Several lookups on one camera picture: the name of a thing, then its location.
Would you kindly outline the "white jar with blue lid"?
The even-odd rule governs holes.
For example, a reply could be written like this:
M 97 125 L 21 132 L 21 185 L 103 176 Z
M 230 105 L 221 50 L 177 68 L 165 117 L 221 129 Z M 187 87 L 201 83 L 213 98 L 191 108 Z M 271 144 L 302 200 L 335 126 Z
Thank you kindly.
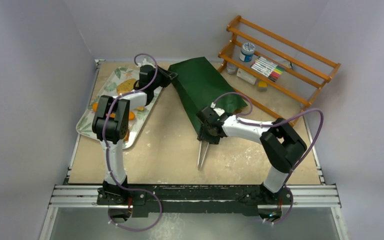
M 252 61 L 256 46 L 252 42 L 243 43 L 240 49 L 239 59 L 244 63 Z

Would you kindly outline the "yellow triangular fake bread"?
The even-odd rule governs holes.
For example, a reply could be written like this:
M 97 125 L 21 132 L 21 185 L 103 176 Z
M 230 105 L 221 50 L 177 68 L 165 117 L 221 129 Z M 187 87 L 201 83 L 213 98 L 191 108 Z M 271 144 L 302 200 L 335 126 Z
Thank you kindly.
M 124 138 L 123 138 L 123 141 L 124 142 L 128 142 L 129 141 L 129 138 L 130 138 L 130 130 L 128 129 Z

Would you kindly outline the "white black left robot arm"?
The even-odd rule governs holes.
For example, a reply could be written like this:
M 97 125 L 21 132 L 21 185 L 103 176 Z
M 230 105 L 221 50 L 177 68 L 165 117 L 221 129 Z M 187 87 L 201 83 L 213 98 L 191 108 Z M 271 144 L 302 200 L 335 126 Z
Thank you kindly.
M 118 205 L 132 199 L 123 160 L 123 143 L 130 134 L 130 113 L 149 105 L 157 88 L 165 88 L 178 74 L 158 65 L 142 65 L 137 80 L 125 80 L 117 89 L 117 96 L 102 95 L 92 121 L 92 131 L 100 141 L 105 157 L 106 174 L 98 200 L 114 201 Z

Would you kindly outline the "metal tongs with white handle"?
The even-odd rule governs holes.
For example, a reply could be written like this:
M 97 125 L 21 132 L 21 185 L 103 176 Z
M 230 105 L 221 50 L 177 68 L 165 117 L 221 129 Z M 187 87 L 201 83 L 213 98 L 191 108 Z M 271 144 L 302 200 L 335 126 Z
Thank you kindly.
M 197 158 L 197 169 L 200 170 L 205 162 L 207 152 L 209 149 L 210 143 L 207 141 L 199 142 L 198 158 Z

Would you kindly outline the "small clear glass jar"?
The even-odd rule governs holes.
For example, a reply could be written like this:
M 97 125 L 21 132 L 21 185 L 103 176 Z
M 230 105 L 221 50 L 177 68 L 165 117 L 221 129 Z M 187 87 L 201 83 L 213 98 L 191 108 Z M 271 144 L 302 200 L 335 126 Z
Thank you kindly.
M 235 75 L 237 70 L 238 70 L 238 67 L 235 64 L 233 64 L 231 62 L 228 62 L 226 64 L 226 71 L 228 74 Z

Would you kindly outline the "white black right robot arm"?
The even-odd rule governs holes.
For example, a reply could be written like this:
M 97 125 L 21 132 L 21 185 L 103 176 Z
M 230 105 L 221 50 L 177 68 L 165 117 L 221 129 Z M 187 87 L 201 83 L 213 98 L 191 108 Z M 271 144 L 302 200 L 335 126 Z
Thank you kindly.
M 250 120 L 210 106 L 200 110 L 196 117 L 200 141 L 217 145 L 221 138 L 233 137 L 259 143 L 271 164 L 259 187 L 259 197 L 268 204 L 280 198 L 293 167 L 308 149 L 289 123 L 282 124 L 282 118 L 273 122 Z

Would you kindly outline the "orange wooden shelf rack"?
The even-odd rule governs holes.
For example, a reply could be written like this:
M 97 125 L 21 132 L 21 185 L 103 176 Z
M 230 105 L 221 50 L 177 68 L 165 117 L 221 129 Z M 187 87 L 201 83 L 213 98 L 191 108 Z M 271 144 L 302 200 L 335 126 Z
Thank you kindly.
M 298 52 L 311 57 L 320 63 L 331 68 L 329 74 L 324 73 L 316 68 L 304 63 L 303 61 L 292 57 L 273 46 L 264 43 L 261 40 L 249 35 L 248 33 L 240 30 L 240 25 L 245 25 L 250 27 L 253 30 L 260 32 L 276 41 L 279 41 L 282 44 L 285 44 L 288 47 L 291 47 Z M 286 96 L 294 99 L 300 104 L 300 112 L 304 112 L 309 109 L 312 104 L 315 102 L 317 96 L 322 91 L 323 87 L 332 81 L 332 79 L 337 74 L 338 70 L 341 67 L 339 62 L 334 62 L 322 55 L 319 55 L 299 44 L 296 44 L 293 41 L 290 41 L 266 28 L 263 28 L 245 18 L 241 15 L 235 16 L 227 25 L 226 31 L 231 33 L 229 42 L 219 51 L 218 57 L 222 59 L 221 65 L 218 67 L 218 72 L 221 73 L 228 69 L 228 65 L 231 64 L 237 67 L 238 70 L 241 70 L 256 79 L 258 86 L 261 86 L 261 82 L 266 83 L 266 85 L 273 87 L 274 89 L 280 91 Z M 299 73 L 294 70 L 292 67 L 282 64 L 280 61 L 276 61 L 274 58 L 269 57 L 262 52 L 250 48 L 250 45 L 253 44 L 256 47 L 260 47 L 271 54 L 281 58 L 282 60 L 287 61 L 292 66 L 297 66 L 308 73 L 321 79 L 321 82 L 318 83 L 315 80 L 310 79 L 307 76 Z M 281 86 L 278 83 L 278 79 L 283 73 L 288 73 L 289 75 L 299 79 L 300 81 L 309 84 L 314 87 L 315 90 L 311 96 L 307 99 L 299 96 L 298 94 L 292 92 L 291 90 Z

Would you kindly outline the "orange fake baguette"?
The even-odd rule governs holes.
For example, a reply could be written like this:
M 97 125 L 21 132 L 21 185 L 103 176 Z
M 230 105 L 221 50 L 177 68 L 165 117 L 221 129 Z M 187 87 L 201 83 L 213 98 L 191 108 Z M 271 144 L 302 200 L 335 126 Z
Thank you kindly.
M 97 111 L 97 109 L 98 109 L 98 103 L 95 102 L 95 103 L 92 104 L 92 111 L 95 113 L 95 112 Z M 116 116 L 115 113 L 111 113 L 111 114 L 110 114 L 110 117 L 111 117 L 111 118 L 115 118 L 115 116 Z M 132 121 L 132 120 L 134 120 L 135 118 L 136 118 L 136 115 L 135 115 L 132 111 L 130 111 L 130 112 L 128 113 L 128 120 L 129 120 L 129 121 Z

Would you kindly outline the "small white box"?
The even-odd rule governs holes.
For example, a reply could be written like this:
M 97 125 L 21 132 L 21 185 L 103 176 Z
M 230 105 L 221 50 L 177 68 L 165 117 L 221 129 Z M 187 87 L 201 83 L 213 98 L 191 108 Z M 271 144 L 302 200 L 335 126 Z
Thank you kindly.
M 257 78 L 255 76 L 253 76 L 252 74 L 246 72 L 244 69 L 242 68 L 239 68 L 236 72 L 236 76 L 242 80 L 244 80 L 245 82 L 251 84 L 251 85 L 255 85 L 256 81 L 257 81 Z

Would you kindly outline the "yellow grey sponge block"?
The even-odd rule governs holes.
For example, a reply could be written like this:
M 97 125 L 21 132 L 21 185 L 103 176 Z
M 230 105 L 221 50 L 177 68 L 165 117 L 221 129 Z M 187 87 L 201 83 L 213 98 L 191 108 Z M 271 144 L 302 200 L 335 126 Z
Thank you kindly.
M 268 90 L 268 84 L 265 81 L 260 81 L 257 84 L 257 90 L 259 92 L 266 92 Z

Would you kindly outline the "pack of coloured markers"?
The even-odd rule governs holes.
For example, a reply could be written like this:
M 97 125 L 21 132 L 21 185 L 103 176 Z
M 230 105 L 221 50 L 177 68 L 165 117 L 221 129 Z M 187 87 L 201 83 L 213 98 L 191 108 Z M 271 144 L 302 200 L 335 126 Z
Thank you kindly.
M 276 82 L 280 76 L 285 72 L 285 68 L 272 61 L 266 59 L 263 56 L 259 56 L 254 63 L 251 64 L 251 68 L 268 78 L 272 82 Z

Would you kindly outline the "green paper bag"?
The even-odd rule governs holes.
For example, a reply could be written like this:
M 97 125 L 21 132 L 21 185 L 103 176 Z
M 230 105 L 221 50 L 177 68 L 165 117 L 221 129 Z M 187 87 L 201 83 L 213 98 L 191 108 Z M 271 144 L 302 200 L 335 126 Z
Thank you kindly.
M 248 106 L 242 97 L 233 94 L 234 88 L 204 56 L 171 64 L 168 71 L 177 74 L 171 83 L 196 134 L 201 128 L 196 114 L 222 94 L 228 93 L 216 102 L 216 107 L 228 113 Z

